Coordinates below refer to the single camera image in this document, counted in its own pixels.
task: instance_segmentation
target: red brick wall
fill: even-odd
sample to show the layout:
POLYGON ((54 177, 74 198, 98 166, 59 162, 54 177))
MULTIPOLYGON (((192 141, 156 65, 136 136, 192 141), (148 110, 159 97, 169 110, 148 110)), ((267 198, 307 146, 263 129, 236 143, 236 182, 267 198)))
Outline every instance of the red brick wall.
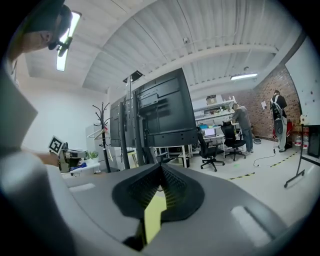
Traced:
POLYGON ((243 90, 222 95, 222 99, 228 100, 234 96, 235 100, 248 110, 253 133, 256 136, 272 138, 273 119, 270 112, 270 99, 274 91, 280 91, 285 98, 287 107, 284 109, 288 120, 295 125, 299 123, 300 109, 299 98, 294 82, 284 64, 277 66, 257 87, 251 90, 243 90), (265 101, 267 108, 263 109, 261 102, 265 101))

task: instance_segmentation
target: yellow-black floor tape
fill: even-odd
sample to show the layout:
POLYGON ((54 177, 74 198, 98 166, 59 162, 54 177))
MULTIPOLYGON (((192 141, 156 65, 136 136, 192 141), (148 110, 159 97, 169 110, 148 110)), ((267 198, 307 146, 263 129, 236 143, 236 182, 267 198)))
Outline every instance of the yellow-black floor tape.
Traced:
POLYGON ((244 178, 244 177, 248 177, 248 176, 251 176, 251 175, 254 175, 255 172, 252 172, 252 173, 248 173, 246 175, 243 175, 243 176, 238 176, 238 177, 235 177, 235 178, 228 178, 228 180, 235 180, 235 179, 240 179, 240 178, 244 178))
POLYGON ((271 165, 270 168, 281 164, 282 162, 284 162, 284 161, 286 161, 287 159, 289 159, 289 158, 291 158, 292 156, 294 156, 296 153, 298 153, 298 152, 295 152, 295 153, 293 153, 292 155, 288 156, 286 159, 284 159, 284 160, 282 160, 282 161, 280 161, 280 162, 277 162, 277 163, 271 165))

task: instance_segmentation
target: potted plant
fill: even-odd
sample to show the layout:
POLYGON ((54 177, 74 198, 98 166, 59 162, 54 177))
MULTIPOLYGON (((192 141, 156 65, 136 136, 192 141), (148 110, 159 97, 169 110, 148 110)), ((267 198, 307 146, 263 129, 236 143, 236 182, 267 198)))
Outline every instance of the potted plant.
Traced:
POLYGON ((90 159, 92 159, 92 161, 94 163, 98 163, 98 161, 99 161, 99 159, 98 159, 99 153, 97 151, 90 152, 89 155, 90 155, 90 159))

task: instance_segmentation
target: black mesh chair back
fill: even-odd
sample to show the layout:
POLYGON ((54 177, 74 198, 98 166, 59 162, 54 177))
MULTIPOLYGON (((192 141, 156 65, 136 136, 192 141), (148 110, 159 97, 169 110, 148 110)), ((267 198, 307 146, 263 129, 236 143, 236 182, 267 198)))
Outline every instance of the black mesh chair back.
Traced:
POLYGON ((208 147, 207 147, 207 144, 204 140, 204 137, 201 133, 201 131, 198 131, 197 132, 197 135, 198 135, 198 140, 199 140, 199 143, 200 143, 200 148, 201 148, 201 151, 199 152, 200 153, 200 156, 202 158, 206 158, 207 155, 208 155, 208 147))
POLYGON ((222 125, 221 126, 221 130, 224 134, 225 137, 225 142, 224 144, 227 147, 233 147, 234 143, 236 141, 236 135, 235 135, 235 129, 234 126, 232 124, 229 125, 222 125))

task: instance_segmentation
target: cable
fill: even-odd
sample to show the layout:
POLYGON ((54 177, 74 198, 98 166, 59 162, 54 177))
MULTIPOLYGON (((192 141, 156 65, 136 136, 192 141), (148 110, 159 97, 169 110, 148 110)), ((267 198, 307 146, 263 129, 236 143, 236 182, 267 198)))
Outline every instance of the cable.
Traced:
POLYGON ((269 167, 269 165, 265 165, 265 166, 259 166, 259 164, 258 164, 258 165, 255 165, 255 162, 256 162, 257 160, 260 160, 260 159, 273 158, 275 155, 276 155, 276 150, 275 150, 275 148, 273 147, 273 155, 272 155, 272 156, 261 157, 261 158, 258 158, 258 159, 256 159, 256 160, 254 160, 253 166, 254 166, 254 167, 269 167))

